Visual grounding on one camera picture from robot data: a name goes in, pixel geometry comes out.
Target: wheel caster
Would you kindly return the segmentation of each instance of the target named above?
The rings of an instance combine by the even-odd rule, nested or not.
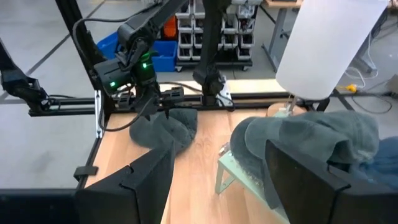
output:
[[[175,67],[175,71],[176,72],[181,72],[181,70],[182,70],[182,66],[176,66]]]

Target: gray floor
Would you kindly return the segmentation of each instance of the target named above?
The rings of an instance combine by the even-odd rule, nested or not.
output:
[[[100,2],[78,0],[83,16],[87,16]],[[92,17],[121,18],[142,8],[140,2],[106,2]],[[269,10],[276,17],[276,10]],[[289,12],[285,26],[292,27],[295,14]],[[223,71],[229,79],[272,78],[274,72],[260,48],[269,42],[273,23],[259,11],[256,23],[254,66],[247,72]],[[88,23],[95,41],[112,33],[118,24]],[[367,81],[372,86],[398,73],[397,27],[383,30],[371,47],[371,54],[379,76]],[[18,66],[27,72],[67,35],[54,1],[3,0],[0,7],[0,37]],[[83,65],[68,39],[36,71],[32,77],[49,93],[72,96],[93,96],[92,87]],[[160,73],[159,79],[191,80],[192,71]],[[343,77],[341,84],[352,80]],[[377,98],[360,99],[370,110],[383,110],[384,102]],[[375,115],[380,124],[380,137],[398,135],[398,104],[391,111]],[[343,110],[333,99],[328,110]],[[95,138],[93,116],[30,118],[25,105],[0,105],[0,188],[74,187],[75,167],[84,165]]]

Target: shelving unit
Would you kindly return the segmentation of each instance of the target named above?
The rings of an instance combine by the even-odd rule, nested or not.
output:
[[[217,66],[240,67],[246,71],[252,66],[254,25],[261,0],[233,0],[223,19],[222,38],[218,44]],[[178,52],[176,70],[195,67],[202,49],[205,8],[201,0],[190,0],[176,13],[178,26]]]

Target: blue bin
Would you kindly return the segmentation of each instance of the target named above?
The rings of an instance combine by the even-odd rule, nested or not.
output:
[[[114,58],[118,33],[113,33],[97,43],[100,51],[107,59]],[[152,63],[156,72],[174,72],[175,58],[177,54],[177,41],[155,41],[153,49],[159,56],[152,57]]]

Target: white cylindrical shade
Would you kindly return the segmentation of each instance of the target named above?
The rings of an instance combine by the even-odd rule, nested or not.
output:
[[[388,0],[304,0],[276,80],[293,95],[327,98]]]

